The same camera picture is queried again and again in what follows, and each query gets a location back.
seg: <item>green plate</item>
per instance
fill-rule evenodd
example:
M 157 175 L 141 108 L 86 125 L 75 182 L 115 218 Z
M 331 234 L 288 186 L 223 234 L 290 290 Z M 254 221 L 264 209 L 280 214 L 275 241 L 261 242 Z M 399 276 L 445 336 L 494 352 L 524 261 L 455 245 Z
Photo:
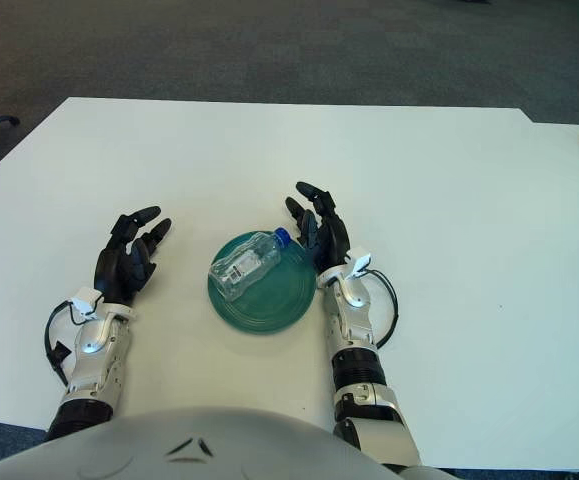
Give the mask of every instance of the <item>green plate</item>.
M 231 240 L 211 263 L 229 255 L 254 233 Z M 233 302 L 225 301 L 211 279 L 207 279 L 211 303 L 228 324 L 248 333 L 275 333 L 295 323 L 307 311 L 316 291 L 316 274 L 311 261 L 294 241 L 280 252 L 280 263 Z

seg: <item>white table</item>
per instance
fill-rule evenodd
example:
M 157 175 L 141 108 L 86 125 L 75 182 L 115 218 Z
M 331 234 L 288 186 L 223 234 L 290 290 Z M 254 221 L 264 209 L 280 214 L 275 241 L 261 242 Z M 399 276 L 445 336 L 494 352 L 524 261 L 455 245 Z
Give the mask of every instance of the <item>white table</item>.
M 272 336 L 232 329 L 206 294 L 234 235 L 295 232 L 284 197 L 306 180 L 398 291 L 381 358 L 423 461 L 578 469 L 579 143 L 562 128 L 511 109 L 67 100 L 0 162 L 0 422 L 48 426 L 47 316 L 91 284 L 117 216 L 155 204 L 173 228 L 134 305 L 118 415 L 250 406 L 331 429 L 320 293 Z

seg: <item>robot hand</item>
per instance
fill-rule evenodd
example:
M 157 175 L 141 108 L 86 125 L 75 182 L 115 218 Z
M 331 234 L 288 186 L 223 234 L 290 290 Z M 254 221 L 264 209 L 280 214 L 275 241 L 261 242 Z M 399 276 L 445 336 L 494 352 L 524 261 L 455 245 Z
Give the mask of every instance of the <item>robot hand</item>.
M 318 227 L 311 210 L 305 210 L 291 197 L 285 200 L 300 229 L 298 241 L 311 255 L 318 287 L 325 293 L 327 347 L 336 392 L 334 433 L 390 468 L 415 465 L 418 452 L 378 357 L 378 348 L 389 339 L 398 318 L 395 291 L 382 273 L 367 269 L 369 252 L 361 247 L 349 248 L 347 229 L 334 211 L 331 194 L 304 182 L 298 182 L 296 189 L 322 217 Z M 374 338 L 369 292 L 361 280 L 367 273 L 376 275 L 385 285 L 394 305 L 390 330 L 380 341 Z
M 171 227 L 171 220 L 161 221 L 136 239 L 129 254 L 127 244 L 135 238 L 140 227 L 159 214 L 159 207 L 149 207 L 131 215 L 121 215 L 111 230 L 111 239 L 98 256 L 94 288 L 81 288 L 71 300 L 56 307 L 49 317 L 45 350 L 67 391 L 46 440 L 106 422 L 116 410 L 129 346 L 128 321 L 135 317 L 130 304 L 156 268 L 151 263 L 151 255 Z M 60 342 L 53 349 L 49 344 L 53 317 L 66 307 L 69 307 L 72 322 L 80 326 L 74 341 L 76 364 L 68 381 L 61 363 L 71 350 Z M 83 317 L 80 322 L 73 319 L 74 307 Z
M 305 210 L 291 197 L 285 200 L 300 229 L 298 241 L 311 256 L 316 271 L 320 274 L 328 268 L 344 264 L 349 250 L 349 236 L 345 224 L 335 212 L 336 204 L 331 194 L 305 182 L 298 182 L 296 190 L 313 203 L 316 213 L 322 217 L 318 227 L 311 210 Z
M 111 239 L 100 252 L 94 288 L 102 293 L 107 303 L 129 306 L 136 292 L 149 281 L 156 268 L 151 255 L 171 227 L 166 218 L 150 232 L 145 232 L 131 245 L 127 254 L 127 243 L 131 242 L 140 227 L 160 215 L 160 207 L 148 207 L 131 215 L 120 215 L 111 229 Z

